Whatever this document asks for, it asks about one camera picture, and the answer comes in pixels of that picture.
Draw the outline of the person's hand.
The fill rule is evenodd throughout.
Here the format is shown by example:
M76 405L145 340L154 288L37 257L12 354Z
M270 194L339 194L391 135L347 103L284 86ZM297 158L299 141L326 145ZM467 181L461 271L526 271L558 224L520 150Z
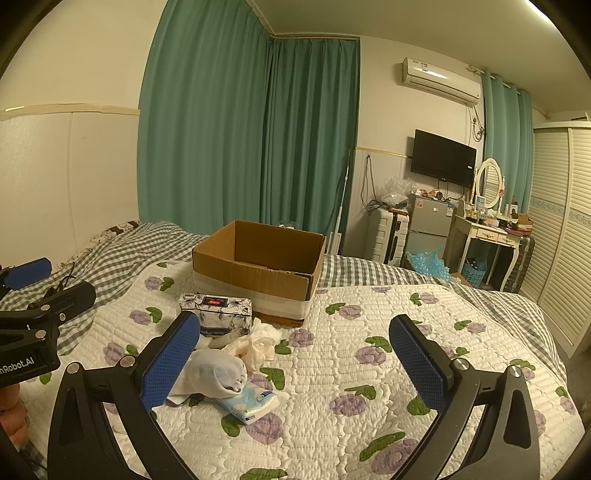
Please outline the person's hand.
M27 412L19 394L19 384L2 387L0 393L1 426L15 447L25 445L28 439Z

